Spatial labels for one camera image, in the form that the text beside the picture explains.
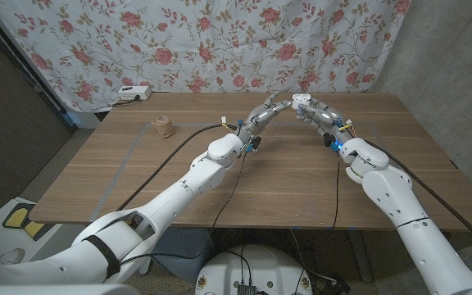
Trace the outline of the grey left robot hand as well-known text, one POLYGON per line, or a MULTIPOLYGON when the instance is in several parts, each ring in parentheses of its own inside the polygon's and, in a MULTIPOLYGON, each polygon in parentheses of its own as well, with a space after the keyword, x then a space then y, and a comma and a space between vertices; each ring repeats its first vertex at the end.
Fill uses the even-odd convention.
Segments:
POLYGON ((261 105, 255 107, 249 113, 237 132, 237 136, 243 144, 249 143, 252 138, 265 129, 274 117, 292 106, 293 103, 289 100, 274 102, 278 95, 278 93, 272 93, 261 105))

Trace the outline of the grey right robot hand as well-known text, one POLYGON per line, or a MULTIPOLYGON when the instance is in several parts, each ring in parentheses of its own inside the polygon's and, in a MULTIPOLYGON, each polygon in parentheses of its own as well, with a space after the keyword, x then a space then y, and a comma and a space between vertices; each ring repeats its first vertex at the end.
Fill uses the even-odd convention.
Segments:
POLYGON ((312 98, 307 104, 299 104, 296 113, 300 121, 314 126, 321 136, 334 136, 338 144, 353 139, 351 132, 345 129, 344 116, 324 102, 312 98))

